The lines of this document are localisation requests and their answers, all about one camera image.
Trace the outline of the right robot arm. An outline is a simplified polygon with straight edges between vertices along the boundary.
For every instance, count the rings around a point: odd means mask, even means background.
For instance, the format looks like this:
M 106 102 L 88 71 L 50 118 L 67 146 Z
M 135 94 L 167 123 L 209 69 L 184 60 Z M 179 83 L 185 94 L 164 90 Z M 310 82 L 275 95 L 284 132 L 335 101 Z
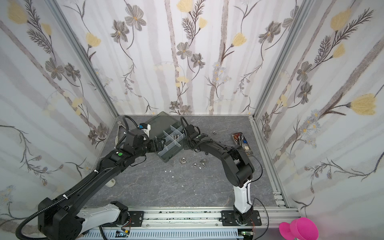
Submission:
M 234 186 L 234 222 L 245 226 L 254 214 L 254 205 L 251 203 L 251 184 L 263 176 L 263 166 L 260 165 L 260 176 L 254 179 L 255 167 L 242 146 L 228 146 L 217 142 L 209 135 L 202 133 L 199 127 L 189 124 L 185 117 L 180 117 L 180 121 L 188 150 L 196 153 L 203 152 L 221 161 L 225 176 Z

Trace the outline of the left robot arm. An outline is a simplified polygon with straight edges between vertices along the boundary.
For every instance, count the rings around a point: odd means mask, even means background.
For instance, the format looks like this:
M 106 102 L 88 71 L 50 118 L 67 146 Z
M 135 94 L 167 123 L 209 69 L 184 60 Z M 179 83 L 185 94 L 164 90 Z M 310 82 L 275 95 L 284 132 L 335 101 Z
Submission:
M 131 166 L 139 157 L 147 153 L 158 153 L 165 145 L 165 140 L 158 135 L 160 125 L 154 119 L 135 124 L 126 130 L 117 146 L 103 157 L 96 168 L 84 179 L 54 199 L 45 198 L 38 205 L 38 210 L 23 220 L 16 229 L 19 240 L 27 240 L 22 233 L 23 227 L 34 218 L 38 219 L 38 229 L 45 240 L 74 240 L 84 232 L 86 219 L 78 213 L 88 200 L 107 182 Z

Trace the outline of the green compartment organizer box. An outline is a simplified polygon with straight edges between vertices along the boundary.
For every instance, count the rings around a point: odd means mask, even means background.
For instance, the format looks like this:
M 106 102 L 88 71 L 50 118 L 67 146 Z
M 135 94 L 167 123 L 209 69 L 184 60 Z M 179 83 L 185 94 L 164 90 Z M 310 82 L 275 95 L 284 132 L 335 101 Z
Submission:
M 157 156 L 164 163 L 167 163 L 184 149 L 186 145 L 185 135 L 180 120 L 176 120 L 167 113 L 161 112 L 145 123 L 151 126 L 149 130 L 149 137 L 151 139 L 157 137 L 165 140 L 163 150 L 157 153 Z

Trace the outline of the metal kitchen tongs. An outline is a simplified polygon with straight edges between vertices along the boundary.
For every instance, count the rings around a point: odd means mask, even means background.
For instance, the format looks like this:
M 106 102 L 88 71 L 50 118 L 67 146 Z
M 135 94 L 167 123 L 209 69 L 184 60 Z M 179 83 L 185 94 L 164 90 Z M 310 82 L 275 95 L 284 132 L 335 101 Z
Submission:
M 124 133 L 125 130 L 126 130 L 125 125 L 121 121 L 118 121 L 117 122 L 117 134 L 116 134 L 116 138 L 115 138 L 116 144 L 119 142 L 120 133 Z

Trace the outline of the small tray with tools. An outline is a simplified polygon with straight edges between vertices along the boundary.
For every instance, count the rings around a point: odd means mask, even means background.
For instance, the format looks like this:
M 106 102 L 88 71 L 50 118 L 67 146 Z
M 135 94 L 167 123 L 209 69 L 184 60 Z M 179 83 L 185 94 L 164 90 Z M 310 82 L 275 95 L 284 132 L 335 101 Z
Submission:
M 253 154 L 250 144 L 242 132 L 232 133 L 231 137 L 235 145 L 241 146 L 248 156 Z

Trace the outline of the white pill bottle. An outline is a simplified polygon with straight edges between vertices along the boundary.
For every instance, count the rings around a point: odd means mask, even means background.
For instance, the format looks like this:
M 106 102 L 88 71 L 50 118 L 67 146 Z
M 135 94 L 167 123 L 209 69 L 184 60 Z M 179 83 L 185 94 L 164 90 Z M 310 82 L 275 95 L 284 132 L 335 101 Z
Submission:
M 108 188 L 112 188 L 112 187 L 114 187 L 115 185 L 116 185 L 116 180 L 115 180 L 115 179 L 111 179 L 111 180 L 109 180 L 109 181 L 105 184 L 105 186 L 108 187 Z

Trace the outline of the pink plastic cup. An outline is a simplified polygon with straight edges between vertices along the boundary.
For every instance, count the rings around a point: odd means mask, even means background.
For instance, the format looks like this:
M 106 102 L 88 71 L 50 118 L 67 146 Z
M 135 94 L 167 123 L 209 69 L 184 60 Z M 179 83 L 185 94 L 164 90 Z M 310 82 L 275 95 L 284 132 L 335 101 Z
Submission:
M 283 222 L 279 231 L 285 240 L 318 240 L 319 230 L 314 222 L 308 218 L 293 220 L 290 224 Z

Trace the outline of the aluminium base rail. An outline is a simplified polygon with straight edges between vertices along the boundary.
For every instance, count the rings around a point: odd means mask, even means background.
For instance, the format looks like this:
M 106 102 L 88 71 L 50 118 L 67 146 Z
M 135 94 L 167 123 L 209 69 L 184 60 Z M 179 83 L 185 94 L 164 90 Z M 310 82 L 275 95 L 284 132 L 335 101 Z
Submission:
M 230 207 L 131 208 L 129 225 L 95 227 L 81 240 L 280 240 L 279 225 L 300 217 L 297 209 L 255 207 L 238 225 Z

